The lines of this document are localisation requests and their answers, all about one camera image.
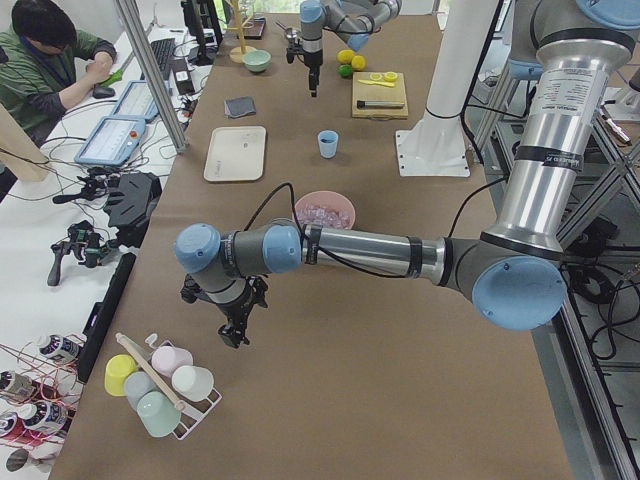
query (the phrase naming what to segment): keyboard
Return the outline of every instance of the keyboard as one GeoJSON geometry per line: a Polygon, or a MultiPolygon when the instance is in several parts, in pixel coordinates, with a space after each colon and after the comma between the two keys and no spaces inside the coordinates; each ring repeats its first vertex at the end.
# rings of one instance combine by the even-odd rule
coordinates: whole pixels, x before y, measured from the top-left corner
{"type": "MultiPolygon", "coordinates": [[[[151,42],[151,51],[156,57],[156,62],[160,68],[163,80],[169,80],[171,76],[171,61],[173,60],[173,50],[176,48],[174,38],[163,38],[151,42]]],[[[144,73],[140,76],[140,80],[144,80],[144,73]]]]}

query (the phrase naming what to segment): cup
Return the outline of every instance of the cup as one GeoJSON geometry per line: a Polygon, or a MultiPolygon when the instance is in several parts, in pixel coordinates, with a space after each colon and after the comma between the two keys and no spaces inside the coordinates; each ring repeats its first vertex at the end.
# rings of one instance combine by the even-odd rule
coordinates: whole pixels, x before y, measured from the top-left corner
{"type": "Polygon", "coordinates": [[[171,385],[185,398],[199,402],[213,390],[213,373],[206,368],[184,365],[173,372],[171,385]]]}
{"type": "Polygon", "coordinates": [[[132,373],[124,382],[124,393],[134,410],[138,408],[138,402],[142,397],[157,389],[157,385],[146,372],[132,373]]]}
{"type": "Polygon", "coordinates": [[[333,130],[323,130],[318,134],[318,147],[323,158],[333,158],[338,150],[340,135],[333,130]]]}
{"type": "Polygon", "coordinates": [[[116,355],[107,362],[104,374],[104,389],[114,397],[124,397],[124,382],[138,370],[138,364],[131,355],[116,355]]]}
{"type": "Polygon", "coordinates": [[[161,392],[149,392],[140,399],[136,412],[154,438],[166,437],[180,423],[180,412],[161,392]]]}
{"type": "Polygon", "coordinates": [[[159,374],[171,378],[178,367],[193,365],[193,355],[184,348],[165,345],[153,352],[151,365],[159,374]]]}

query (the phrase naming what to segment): white tray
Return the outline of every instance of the white tray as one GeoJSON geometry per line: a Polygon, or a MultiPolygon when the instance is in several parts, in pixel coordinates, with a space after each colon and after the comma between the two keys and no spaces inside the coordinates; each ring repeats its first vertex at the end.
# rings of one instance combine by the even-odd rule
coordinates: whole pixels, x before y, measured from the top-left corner
{"type": "Polygon", "coordinates": [[[220,127],[211,132],[204,179],[208,182],[257,180],[264,171],[264,127],[220,127]]]}

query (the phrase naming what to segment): green bowl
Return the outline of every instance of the green bowl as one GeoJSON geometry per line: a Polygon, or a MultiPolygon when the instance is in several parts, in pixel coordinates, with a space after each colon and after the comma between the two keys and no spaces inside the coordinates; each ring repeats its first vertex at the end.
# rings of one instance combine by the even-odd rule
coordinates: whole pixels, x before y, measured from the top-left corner
{"type": "Polygon", "coordinates": [[[271,63],[271,54],[266,50],[254,50],[242,57],[244,66],[253,73],[264,72],[271,63]]]}

